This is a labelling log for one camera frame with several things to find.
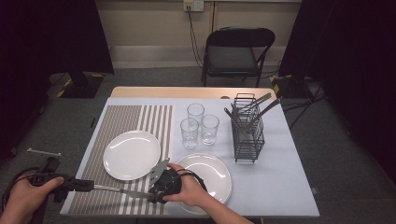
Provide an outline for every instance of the striped placemat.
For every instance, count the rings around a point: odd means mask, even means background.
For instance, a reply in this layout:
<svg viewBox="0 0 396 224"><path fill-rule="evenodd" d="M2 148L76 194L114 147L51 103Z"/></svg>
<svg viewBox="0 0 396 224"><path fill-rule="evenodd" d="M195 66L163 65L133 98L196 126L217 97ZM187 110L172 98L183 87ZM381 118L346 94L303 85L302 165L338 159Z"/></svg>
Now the striped placemat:
<svg viewBox="0 0 396 224"><path fill-rule="evenodd" d="M172 105L108 105L81 179L94 180L95 184L103 186L147 192L148 175L132 181L117 180L106 172L103 155L115 137L131 130L140 130L152 133L160 141L160 160L166 159L171 148L173 113ZM162 215L163 204L147 203L146 199L132 199L117 192L93 190L76 192L68 214Z"/></svg>

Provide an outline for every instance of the white plate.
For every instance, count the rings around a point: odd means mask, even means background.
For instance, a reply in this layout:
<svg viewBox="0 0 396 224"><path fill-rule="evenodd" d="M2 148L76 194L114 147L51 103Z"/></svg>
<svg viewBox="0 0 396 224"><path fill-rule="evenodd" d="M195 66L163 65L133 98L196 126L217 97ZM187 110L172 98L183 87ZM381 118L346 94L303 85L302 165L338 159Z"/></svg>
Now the white plate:
<svg viewBox="0 0 396 224"><path fill-rule="evenodd" d="M103 155L106 171L119 180L133 180L149 173L161 156L161 146L151 133L130 131L114 138Z"/></svg>
<svg viewBox="0 0 396 224"><path fill-rule="evenodd" d="M183 157L177 164L198 174L204 180L207 192L221 203L227 203L232 189L231 176L227 167L218 158L204 153L194 153ZM179 204L186 211L196 215L206 214L199 207Z"/></svg>

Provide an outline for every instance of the chair backrest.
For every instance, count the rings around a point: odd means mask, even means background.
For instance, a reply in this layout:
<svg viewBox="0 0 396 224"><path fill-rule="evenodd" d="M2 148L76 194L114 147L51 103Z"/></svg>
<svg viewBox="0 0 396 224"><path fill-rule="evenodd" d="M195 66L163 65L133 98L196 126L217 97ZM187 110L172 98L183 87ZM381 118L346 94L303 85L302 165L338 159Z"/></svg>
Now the chair backrest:
<svg viewBox="0 0 396 224"><path fill-rule="evenodd" d="M206 40L206 47L271 47L275 41L275 34L266 28L238 28L225 27L219 29Z"/></svg>

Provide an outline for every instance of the wire utensil holder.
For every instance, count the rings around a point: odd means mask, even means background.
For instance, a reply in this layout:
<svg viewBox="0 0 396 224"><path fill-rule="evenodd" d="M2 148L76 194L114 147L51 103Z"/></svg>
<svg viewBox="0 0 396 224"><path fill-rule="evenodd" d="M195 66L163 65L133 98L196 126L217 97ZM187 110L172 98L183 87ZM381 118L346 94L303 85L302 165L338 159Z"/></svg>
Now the wire utensil holder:
<svg viewBox="0 0 396 224"><path fill-rule="evenodd" d="M238 93L234 98L232 108L231 114L237 119L240 127L246 127L261 112L254 94L251 93ZM241 130L235 122L231 122L231 125L235 162L257 160L265 144L262 118L257 119L248 130Z"/></svg>

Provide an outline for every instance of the baseboard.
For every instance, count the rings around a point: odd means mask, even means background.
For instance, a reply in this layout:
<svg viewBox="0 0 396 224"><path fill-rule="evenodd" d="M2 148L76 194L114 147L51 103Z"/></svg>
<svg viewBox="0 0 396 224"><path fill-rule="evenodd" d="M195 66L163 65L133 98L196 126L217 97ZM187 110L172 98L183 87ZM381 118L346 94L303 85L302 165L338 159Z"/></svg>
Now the baseboard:
<svg viewBox="0 0 396 224"><path fill-rule="evenodd" d="M286 46L271 47L264 65L278 65L285 49ZM198 50L202 60L204 48ZM109 51L115 69L198 66L195 57L200 61L189 46L111 46Z"/></svg>

